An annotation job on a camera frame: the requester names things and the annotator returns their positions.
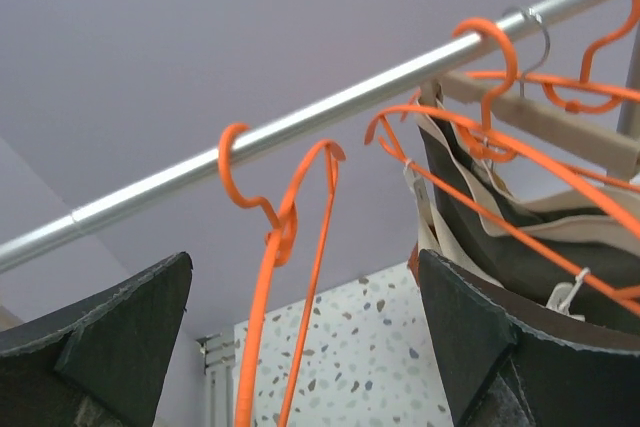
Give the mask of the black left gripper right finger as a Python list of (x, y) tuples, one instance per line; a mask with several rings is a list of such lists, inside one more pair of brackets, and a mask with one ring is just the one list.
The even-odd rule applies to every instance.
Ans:
[(638, 425), (638, 336), (555, 313), (432, 250), (418, 272), (454, 425)]

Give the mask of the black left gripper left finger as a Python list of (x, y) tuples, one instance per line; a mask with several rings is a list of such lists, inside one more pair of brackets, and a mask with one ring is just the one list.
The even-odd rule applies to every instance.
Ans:
[(153, 425), (192, 270), (180, 252), (3, 331), (2, 425)]

